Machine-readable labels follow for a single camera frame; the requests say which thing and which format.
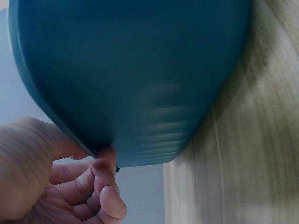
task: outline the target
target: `white wall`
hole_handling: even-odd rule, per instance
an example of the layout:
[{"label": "white wall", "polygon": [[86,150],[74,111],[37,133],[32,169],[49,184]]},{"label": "white wall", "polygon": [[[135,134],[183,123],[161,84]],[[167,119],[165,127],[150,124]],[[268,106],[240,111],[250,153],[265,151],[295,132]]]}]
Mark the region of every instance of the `white wall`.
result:
[{"label": "white wall", "polygon": [[[49,121],[31,99],[18,75],[8,44],[6,10],[2,10],[0,11],[0,124],[22,116],[33,116]],[[161,165],[122,168],[117,175],[117,183],[121,197],[128,206],[124,224],[164,224]]]}]

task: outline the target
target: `light wood panel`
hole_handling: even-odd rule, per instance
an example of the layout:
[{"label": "light wood panel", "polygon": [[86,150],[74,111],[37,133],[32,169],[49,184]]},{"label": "light wood panel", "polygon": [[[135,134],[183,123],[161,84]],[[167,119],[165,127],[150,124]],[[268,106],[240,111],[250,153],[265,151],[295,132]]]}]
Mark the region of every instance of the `light wood panel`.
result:
[{"label": "light wood panel", "polygon": [[164,165],[166,224],[299,223],[299,1],[254,0],[242,57]]},{"label": "light wood panel", "polygon": [[8,0],[0,0],[0,11],[2,9],[7,8],[7,6],[8,6]]}]

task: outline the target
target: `wood grain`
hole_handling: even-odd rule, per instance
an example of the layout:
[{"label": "wood grain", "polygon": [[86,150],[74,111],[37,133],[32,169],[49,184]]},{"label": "wood grain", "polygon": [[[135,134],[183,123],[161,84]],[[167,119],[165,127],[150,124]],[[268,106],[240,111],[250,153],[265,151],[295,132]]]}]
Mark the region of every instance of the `wood grain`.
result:
[{"label": "wood grain", "polygon": [[166,224],[299,223],[299,1],[254,0],[249,38],[188,147]]}]

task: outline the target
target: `skin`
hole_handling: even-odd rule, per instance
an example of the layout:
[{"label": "skin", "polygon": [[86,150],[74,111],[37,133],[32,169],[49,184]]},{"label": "skin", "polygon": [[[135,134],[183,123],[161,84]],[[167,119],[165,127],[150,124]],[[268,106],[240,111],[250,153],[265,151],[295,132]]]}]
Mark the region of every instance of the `skin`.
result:
[{"label": "skin", "polygon": [[54,124],[22,118],[0,126],[0,223],[120,224],[127,208],[115,182],[115,152],[93,161]]}]

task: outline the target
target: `teal bowl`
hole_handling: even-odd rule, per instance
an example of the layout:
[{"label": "teal bowl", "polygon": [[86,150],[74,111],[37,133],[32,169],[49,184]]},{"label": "teal bowl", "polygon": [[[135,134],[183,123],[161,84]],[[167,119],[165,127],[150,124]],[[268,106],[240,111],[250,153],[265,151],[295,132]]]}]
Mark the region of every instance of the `teal bowl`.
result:
[{"label": "teal bowl", "polygon": [[90,155],[118,167],[171,161],[232,73],[249,0],[10,0],[31,97]]}]

